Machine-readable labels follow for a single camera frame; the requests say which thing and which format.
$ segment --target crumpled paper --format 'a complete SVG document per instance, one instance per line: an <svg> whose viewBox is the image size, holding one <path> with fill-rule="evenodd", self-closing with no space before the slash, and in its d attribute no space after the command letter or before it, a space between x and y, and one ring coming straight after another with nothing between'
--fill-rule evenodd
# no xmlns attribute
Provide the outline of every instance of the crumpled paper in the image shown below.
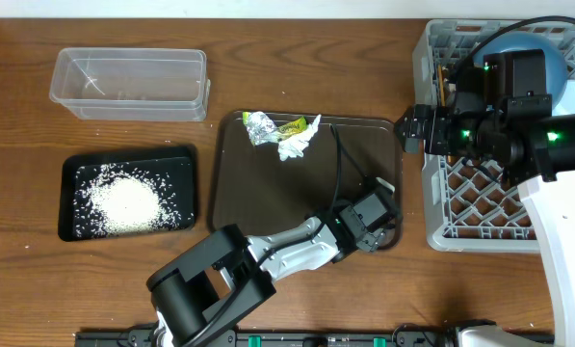
<svg viewBox="0 0 575 347"><path fill-rule="evenodd" d="M318 115L312 123L308 124L306 130L300 134L293 135L289 139L278 143L278 155L281 161L285 161L287 158L302 158L304 156L304 149L308 147L308 142L319 129L321 117L322 115Z"/></svg>
<svg viewBox="0 0 575 347"><path fill-rule="evenodd" d="M305 124L305 119L302 118L278 127L263 112L254 112L244 113L243 123L252 144L259 146L278 143L278 155L281 161L285 161L288 158L304 156L304 150L319 129L321 116L318 115L310 124Z"/></svg>

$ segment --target rice grains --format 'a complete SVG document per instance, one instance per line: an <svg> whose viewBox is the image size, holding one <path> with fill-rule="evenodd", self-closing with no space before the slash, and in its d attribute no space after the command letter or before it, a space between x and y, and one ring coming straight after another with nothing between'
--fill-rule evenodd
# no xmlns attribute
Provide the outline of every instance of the rice grains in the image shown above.
<svg viewBox="0 0 575 347"><path fill-rule="evenodd" d="M75 193L77 236L116 236L177 227L181 216L169 187L171 184L159 174L138 168L127 172L118 164L101 165L98 176L83 182Z"/></svg>

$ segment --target clear plastic container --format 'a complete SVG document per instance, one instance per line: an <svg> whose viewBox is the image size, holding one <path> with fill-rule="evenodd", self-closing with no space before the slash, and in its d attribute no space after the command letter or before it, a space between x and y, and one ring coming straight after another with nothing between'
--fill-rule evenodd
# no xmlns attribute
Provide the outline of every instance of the clear plastic container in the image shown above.
<svg viewBox="0 0 575 347"><path fill-rule="evenodd" d="M204 120L209 90L200 50L65 48L49 97L82 120Z"/></svg>

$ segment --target green clip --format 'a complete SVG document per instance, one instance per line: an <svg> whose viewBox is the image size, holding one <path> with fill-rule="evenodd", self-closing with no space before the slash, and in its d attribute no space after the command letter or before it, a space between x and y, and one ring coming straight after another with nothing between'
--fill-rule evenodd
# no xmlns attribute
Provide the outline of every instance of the green clip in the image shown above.
<svg viewBox="0 0 575 347"><path fill-rule="evenodd" d="M383 337L375 337L373 338L373 347L385 347L385 338Z"/></svg>
<svg viewBox="0 0 575 347"><path fill-rule="evenodd" d="M248 347L261 347L261 336L249 336Z"/></svg>

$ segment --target brown tray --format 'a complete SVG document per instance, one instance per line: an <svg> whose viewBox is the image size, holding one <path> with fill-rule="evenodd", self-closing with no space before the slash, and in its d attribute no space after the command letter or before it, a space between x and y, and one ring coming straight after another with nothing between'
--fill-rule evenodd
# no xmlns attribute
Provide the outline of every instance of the brown tray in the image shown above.
<svg viewBox="0 0 575 347"><path fill-rule="evenodd" d="M266 113L277 125L316 115ZM217 229L236 224L246 235L271 235L302 223L307 215L328 208L336 183L336 143L329 125L337 126L341 143L369 176L396 187L402 204L403 151L389 120L322 116L319 131L303 158L281 162L277 144L254 147L242 124L242 111L221 124L208 225ZM362 178L343 157L339 199L362 192Z"/></svg>

